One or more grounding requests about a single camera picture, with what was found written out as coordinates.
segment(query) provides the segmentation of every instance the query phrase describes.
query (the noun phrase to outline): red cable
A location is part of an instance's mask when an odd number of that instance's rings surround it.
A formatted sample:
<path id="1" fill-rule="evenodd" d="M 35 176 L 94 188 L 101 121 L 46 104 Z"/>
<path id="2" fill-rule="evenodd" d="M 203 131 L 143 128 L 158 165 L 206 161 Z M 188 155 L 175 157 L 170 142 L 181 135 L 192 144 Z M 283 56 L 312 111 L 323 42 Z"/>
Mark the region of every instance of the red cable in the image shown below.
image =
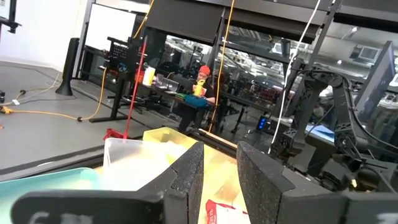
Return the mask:
<path id="1" fill-rule="evenodd" d="M 138 72 L 134 76 L 136 78 L 136 84 L 134 85 L 134 91 L 133 91 L 132 97 L 131 97 L 130 112 L 129 112 L 129 117 L 127 118 L 127 125 L 126 125 L 126 130 L 124 130 L 123 139 L 127 139 L 128 134 L 129 134 L 132 107 L 134 105 L 134 100 L 136 99 L 136 93 L 137 93 L 137 87 L 138 87 L 138 79 L 139 79 L 138 76 L 141 74 L 141 65 L 142 65 L 142 62 L 144 61 L 144 54 L 145 54 L 146 47 L 147 47 L 147 39 L 145 38 L 144 46 L 142 47 L 142 52 L 141 52 L 141 59 L 139 61 Z"/>

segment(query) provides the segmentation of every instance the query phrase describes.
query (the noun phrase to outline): yellow extension cord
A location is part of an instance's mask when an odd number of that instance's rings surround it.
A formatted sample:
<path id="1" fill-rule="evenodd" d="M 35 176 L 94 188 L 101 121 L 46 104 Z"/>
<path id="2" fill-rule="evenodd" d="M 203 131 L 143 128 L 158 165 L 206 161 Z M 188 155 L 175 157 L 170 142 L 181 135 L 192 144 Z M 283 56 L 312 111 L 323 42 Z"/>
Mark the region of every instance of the yellow extension cord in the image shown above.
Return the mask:
<path id="1" fill-rule="evenodd" d="M 108 69 L 105 68 L 104 74 L 103 74 L 103 77 L 102 77 L 101 94 L 99 95 L 98 106 L 97 106 L 97 109 L 95 110 L 95 112 L 94 112 L 91 116 L 89 116 L 89 117 L 86 117 L 86 118 L 81 118 L 81 117 L 75 118 L 75 117 L 72 117 L 72 116 L 69 116 L 69 115 L 66 115 L 66 114 L 53 113 L 53 112 L 46 112 L 46 111 L 29 111 L 29 110 L 13 110 L 13 109 L 9 109 L 9 112 L 10 112 L 10 113 L 47 114 L 47 115 L 61 116 L 61 117 L 64 117 L 64 118 L 74 119 L 74 120 L 77 120 L 77 121 L 84 121 L 84 120 L 91 119 L 91 118 L 93 118 L 93 117 L 98 113 L 98 111 L 100 110 L 101 102 L 102 102 L 102 97 L 103 97 L 103 93 L 104 93 L 105 77 L 106 77 L 107 72 L 108 72 Z"/>
<path id="2" fill-rule="evenodd" d="M 152 8 L 153 3 L 154 3 L 154 0 L 152 0 L 152 2 L 150 3 L 148 12 L 145 14 L 144 20 L 142 20 L 141 25 L 139 26 L 139 28 L 138 28 L 136 34 L 134 35 L 134 39 L 137 37 L 138 33 L 139 33 L 139 32 L 141 31 L 141 29 L 142 29 L 142 26 L 144 25 L 145 21 L 147 20 L 148 14 L 149 14 L 149 12 L 150 12 L 150 9 Z M 53 112 L 46 112 L 46 111 L 13 110 L 13 109 L 10 109 L 10 108 L 4 108 L 4 110 L 7 110 L 7 113 L 6 113 L 6 114 L 10 114 L 10 113 L 46 114 L 46 115 L 61 116 L 61 117 L 64 117 L 64 118 L 74 119 L 74 120 L 77 120 L 77 121 L 84 121 L 84 120 L 91 119 L 91 118 L 93 118 L 93 117 L 98 113 L 98 111 L 100 110 L 101 102 L 102 102 L 102 97 L 103 97 L 103 93 L 104 93 L 105 77 L 106 77 L 107 72 L 108 72 L 108 69 L 106 68 L 106 69 L 104 70 L 103 77 L 102 77 L 101 94 L 100 94 L 100 96 L 99 96 L 99 101 L 98 101 L 97 109 L 96 109 L 95 112 L 94 112 L 91 116 L 89 116 L 89 117 L 86 117 L 86 118 L 82 118 L 82 117 L 75 118 L 75 117 L 72 117 L 72 116 L 69 116 L 69 115 L 66 115 L 66 114 L 61 114 L 61 113 L 53 113 Z M 18 98 L 19 98 L 20 96 L 22 96 L 23 94 L 24 94 L 24 93 L 19 93 L 19 94 L 17 95 L 16 99 L 18 99 Z M 11 104 L 13 104 L 13 102 L 1 104 L 0 106 L 7 106 L 7 105 L 11 105 Z"/>
<path id="3" fill-rule="evenodd" d="M 228 23 L 226 25 L 226 30 L 225 30 L 225 38 L 224 38 L 224 43 L 223 43 L 223 53 L 221 54 L 220 69 L 219 69 L 218 78 L 217 78 L 216 105 L 215 105 L 215 108 L 214 108 L 213 116 L 211 117 L 211 122 L 210 122 L 210 127 L 209 127 L 209 132 L 210 133 L 211 133 L 211 129 L 213 127 L 213 121 L 214 121 L 214 117 L 215 117 L 216 111 L 217 111 L 218 99 L 220 98 L 220 96 L 219 96 L 219 94 L 220 94 L 220 77 L 221 77 L 221 71 L 223 70 L 223 64 L 224 64 L 225 43 L 227 42 L 227 39 L 228 39 L 229 23 L 231 22 L 232 12 L 234 10 L 234 4 L 235 4 L 235 0 L 232 0 L 231 10 L 229 12 L 229 17 L 228 17 Z"/>

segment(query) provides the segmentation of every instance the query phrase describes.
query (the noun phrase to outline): clear plastic bin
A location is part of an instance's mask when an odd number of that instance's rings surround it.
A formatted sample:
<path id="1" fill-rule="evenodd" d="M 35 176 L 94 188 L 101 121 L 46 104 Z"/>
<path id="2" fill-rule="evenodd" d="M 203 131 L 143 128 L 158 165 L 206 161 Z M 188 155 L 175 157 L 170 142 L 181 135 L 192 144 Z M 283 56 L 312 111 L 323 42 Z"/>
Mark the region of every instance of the clear plastic bin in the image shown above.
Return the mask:
<path id="1" fill-rule="evenodd" d="M 101 181 L 95 170 L 79 168 L 0 182 L 0 223 L 11 224 L 11 208 L 19 197 L 27 192 L 50 189 L 101 190 Z"/>
<path id="2" fill-rule="evenodd" d="M 139 190 L 171 165 L 168 155 L 179 157 L 185 151 L 172 142 L 107 138 L 103 185 L 109 190 Z"/>

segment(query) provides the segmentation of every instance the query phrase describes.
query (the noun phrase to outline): computer screen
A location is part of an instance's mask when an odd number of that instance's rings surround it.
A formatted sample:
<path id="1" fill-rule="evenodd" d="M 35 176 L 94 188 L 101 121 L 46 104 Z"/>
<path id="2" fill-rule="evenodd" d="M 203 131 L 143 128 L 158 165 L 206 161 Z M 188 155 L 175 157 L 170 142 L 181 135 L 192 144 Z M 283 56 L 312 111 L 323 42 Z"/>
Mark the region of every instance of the computer screen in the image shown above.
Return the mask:
<path id="1" fill-rule="evenodd" d="M 395 74 L 394 46 L 391 41 L 388 41 L 355 99 L 361 122 L 368 122 Z"/>

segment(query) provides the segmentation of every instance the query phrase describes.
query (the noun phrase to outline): red clamp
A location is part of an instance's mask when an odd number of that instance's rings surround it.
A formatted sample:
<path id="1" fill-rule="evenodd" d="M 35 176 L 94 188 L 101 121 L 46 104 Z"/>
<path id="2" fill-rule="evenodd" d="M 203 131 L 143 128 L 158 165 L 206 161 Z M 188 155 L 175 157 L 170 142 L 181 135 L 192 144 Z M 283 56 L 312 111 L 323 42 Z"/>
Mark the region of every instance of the red clamp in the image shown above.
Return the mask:
<path id="1" fill-rule="evenodd" d="M 123 138 L 123 134 L 118 131 L 115 131 L 112 128 L 108 128 L 106 129 L 104 140 L 107 138 Z"/>

